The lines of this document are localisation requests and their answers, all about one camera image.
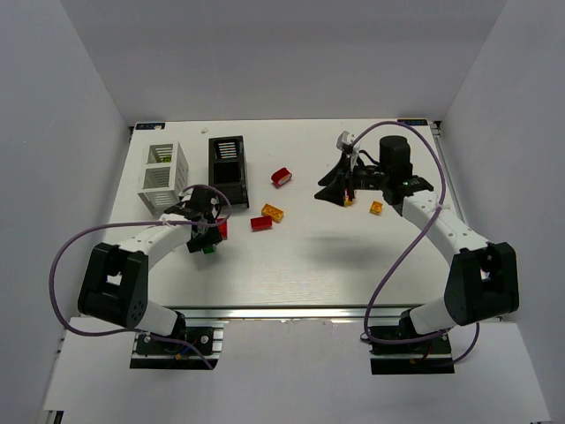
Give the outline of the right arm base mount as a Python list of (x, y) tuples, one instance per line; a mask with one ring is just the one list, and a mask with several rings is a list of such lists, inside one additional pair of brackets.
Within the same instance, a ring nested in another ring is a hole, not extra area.
[(372, 375), (452, 375), (452, 349), (446, 331), (440, 337), (411, 344), (383, 344), (365, 332), (360, 337), (369, 345)]

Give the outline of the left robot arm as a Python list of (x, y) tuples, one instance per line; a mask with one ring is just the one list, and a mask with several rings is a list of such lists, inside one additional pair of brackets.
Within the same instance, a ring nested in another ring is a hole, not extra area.
[(91, 252), (79, 293), (82, 314), (127, 330), (181, 339), (185, 318), (148, 299), (149, 271), (180, 246), (204, 251), (222, 242), (222, 209), (230, 202), (209, 185), (191, 185), (141, 233), (120, 243), (100, 243)]

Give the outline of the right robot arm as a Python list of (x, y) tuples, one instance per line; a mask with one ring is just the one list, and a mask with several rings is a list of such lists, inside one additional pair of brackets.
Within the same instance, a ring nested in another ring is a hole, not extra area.
[(396, 213), (420, 229), (449, 266), (443, 295), (402, 313), (395, 344), (421, 343), (456, 326), (510, 314), (519, 308), (516, 251), (473, 231), (441, 205), (440, 196), (414, 174), (411, 148), (403, 136), (380, 139), (379, 161), (365, 165), (348, 132), (337, 142), (341, 157), (320, 180), (315, 199), (342, 206), (357, 190), (376, 190)]

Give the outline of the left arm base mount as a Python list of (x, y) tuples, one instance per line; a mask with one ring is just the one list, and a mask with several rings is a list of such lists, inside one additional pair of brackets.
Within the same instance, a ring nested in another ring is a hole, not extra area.
[(136, 336), (130, 369), (212, 370), (220, 358), (222, 341), (222, 326), (204, 324), (186, 328), (185, 344), (158, 341), (149, 335)]

